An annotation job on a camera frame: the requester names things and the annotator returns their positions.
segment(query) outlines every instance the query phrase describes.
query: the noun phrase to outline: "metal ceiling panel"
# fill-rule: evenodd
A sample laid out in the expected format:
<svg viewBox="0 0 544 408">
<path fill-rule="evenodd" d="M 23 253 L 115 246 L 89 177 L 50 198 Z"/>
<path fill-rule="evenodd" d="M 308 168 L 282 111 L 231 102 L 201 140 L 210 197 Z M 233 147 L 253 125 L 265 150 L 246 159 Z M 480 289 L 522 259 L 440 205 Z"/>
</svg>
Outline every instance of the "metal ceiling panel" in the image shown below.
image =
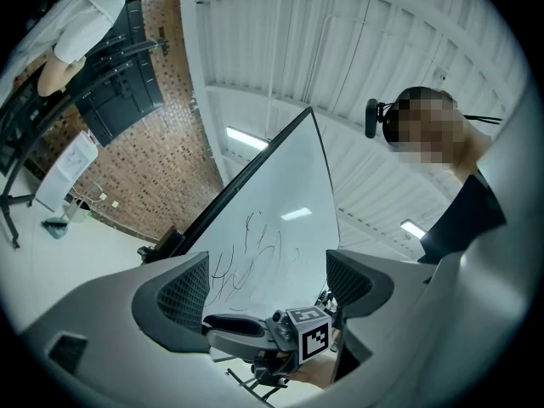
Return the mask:
<svg viewBox="0 0 544 408">
<path fill-rule="evenodd" d="M 487 0 L 196 1 L 199 55 L 188 57 L 191 74 L 196 68 L 204 75 L 195 92 L 206 93 L 196 99 L 209 105 L 216 162 L 232 179 L 257 154 L 228 138 L 228 126 L 270 139 L 312 105 L 342 246 L 382 257 L 420 257 L 419 241 L 400 222 L 430 228 L 461 185 L 438 166 L 400 163 L 379 129 L 366 139 L 366 101 L 393 101 L 404 88 L 423 85 L 450 93 L 461 112 L 506 120 L 529 75 Z M 491 136 L 499 131 L 475 125 Z"/>
</svg>

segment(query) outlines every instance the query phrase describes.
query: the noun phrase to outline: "green object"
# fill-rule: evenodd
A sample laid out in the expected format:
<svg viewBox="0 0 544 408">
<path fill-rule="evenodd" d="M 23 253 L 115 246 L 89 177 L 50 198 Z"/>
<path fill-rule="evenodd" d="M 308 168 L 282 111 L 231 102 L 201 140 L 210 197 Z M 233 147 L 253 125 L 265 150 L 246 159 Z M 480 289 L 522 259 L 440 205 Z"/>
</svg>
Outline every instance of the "green object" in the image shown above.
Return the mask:
<svg viewBox="0 0 544 408">
<path fill-rule="evenodd" d="M 60 239 L 68 230 L 68 221 L 62 218 L 48 218 L 42 222 L 42 226 L 52 237 Z"/>
</svg>

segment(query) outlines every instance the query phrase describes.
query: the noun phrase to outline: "black shirt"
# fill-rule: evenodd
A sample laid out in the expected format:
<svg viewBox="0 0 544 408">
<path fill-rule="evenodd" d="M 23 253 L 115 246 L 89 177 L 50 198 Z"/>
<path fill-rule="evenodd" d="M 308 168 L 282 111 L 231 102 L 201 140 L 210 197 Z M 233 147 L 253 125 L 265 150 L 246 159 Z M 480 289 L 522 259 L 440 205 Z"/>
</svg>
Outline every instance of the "black shirt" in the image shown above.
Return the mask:
<svg viewBox="0 0 544 408">
<path fill-rule="evenodd" d="M 480 173 L 468 177 L 455 200 L 421 239 L 420 263 L 438 264 L 452 252 L 464 251 L 484 231 L 506 223 L 502 210 Z"/>
</svg>

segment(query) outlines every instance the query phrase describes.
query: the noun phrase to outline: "whiteboard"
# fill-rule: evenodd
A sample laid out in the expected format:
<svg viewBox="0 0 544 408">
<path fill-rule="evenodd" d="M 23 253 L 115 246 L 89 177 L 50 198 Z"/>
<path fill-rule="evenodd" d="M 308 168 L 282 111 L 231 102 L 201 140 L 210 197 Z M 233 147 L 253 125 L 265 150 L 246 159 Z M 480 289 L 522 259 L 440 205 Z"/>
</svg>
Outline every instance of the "whiteboard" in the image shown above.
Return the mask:
<svg viewBox="0 0 544 408">
<path fill-rule="evenodd" d="M 221 200 L 228 201 L 224 207 L 218 207 Z M 196 232 L 209 218 L 211 223 Z M 190 248 L 185 242 L 179 253 L 209 252 L 204 316 L 266 318 L 277 309 L 314 305 L 326 281 L 326 250 L 338 248 L 339 234 L 332 183 L 311 109 L 227 186 L 186 231 L 186 240 L 191 243 L 195 235 Z"/>
</svg>

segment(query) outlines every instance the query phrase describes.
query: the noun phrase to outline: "mesh panel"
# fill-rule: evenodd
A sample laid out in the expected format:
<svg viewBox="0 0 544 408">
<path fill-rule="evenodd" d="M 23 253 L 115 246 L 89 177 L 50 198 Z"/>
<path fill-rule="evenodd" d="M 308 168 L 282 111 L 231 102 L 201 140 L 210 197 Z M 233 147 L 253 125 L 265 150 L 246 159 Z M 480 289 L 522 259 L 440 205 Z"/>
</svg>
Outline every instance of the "mesh panel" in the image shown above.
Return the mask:
<svg viewBox="0 0 544 408">
<path fill-rule="evenodd" d="M 157 296 L 157 305 L 162 313 L 171 321 L 200 334 L 207 278 L 207 266 L 200 263 L 171 280 Z"/>
<path fill-rule="evenodd" d="M 331 255 L 326 257 L 326 280 L 340 307 L 346 307 L 372 290 L 370 278 L 355 272 Z"/>
</svg>

